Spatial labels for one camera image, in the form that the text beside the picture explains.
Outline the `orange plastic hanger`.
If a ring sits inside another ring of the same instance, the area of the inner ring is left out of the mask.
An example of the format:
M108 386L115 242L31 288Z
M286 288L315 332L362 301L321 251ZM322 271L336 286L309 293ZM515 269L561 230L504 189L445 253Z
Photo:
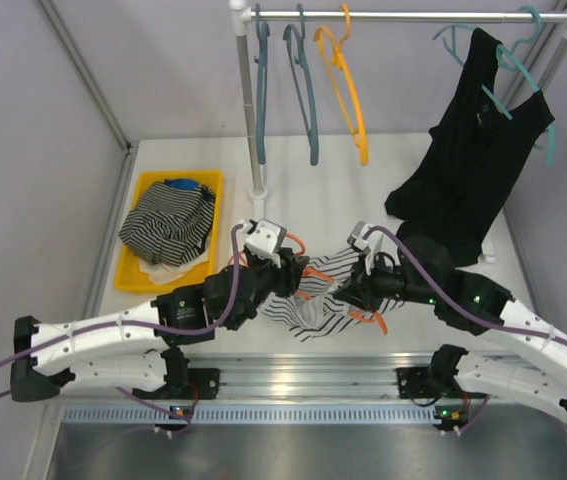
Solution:
M350 245L334 255L307 257L300 239L279 225L260 220L235 257L244 268L260 264L274 268L274 285L282 290L277 294L267 289L257 297L257 312L286 326L304 342L336 335L358 324L376 324L383 334L388 333L383 319L387 300L377 306L357 307L352 301L336 298L358 261L363 262L365 274L371 271L372 256L380 252L381 243L374 235L371 242L363 243L363 251Z

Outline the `white black striped tank top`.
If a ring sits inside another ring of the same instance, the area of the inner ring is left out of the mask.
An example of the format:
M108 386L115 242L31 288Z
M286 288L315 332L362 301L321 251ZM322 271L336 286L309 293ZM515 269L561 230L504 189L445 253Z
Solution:
M387 334L387 324L379 311L359 310L333 297L350 277L357 260L358 253L351 248L312 257L297 292L288 298L269 295L259 307L259 314L287 328L301 342L337 335L358 325L375 326Z

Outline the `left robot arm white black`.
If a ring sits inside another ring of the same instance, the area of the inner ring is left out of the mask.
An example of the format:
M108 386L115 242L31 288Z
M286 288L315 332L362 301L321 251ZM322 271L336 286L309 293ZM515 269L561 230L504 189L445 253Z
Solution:
M175 289L114 314L59 324L32 316L14 323L10 396L48 400L72 390L122 388L142 398L177 397L190 385L181 348L239 330L272 296L290 296L308 257L286 248L281 263L245 255L201 284Z

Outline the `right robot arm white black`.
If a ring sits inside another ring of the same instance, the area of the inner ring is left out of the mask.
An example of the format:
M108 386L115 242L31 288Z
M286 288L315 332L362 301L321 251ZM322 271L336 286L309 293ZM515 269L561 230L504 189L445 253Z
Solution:
M490 278L456 268L447 249L425 236L400 240L361 222L347 243L357 253L335 299L375 311L385 300L432 307L448 327L496 344L531 364L514 368L443 345L428 381L438 396L496 396L567 425L567 334L543 320Z

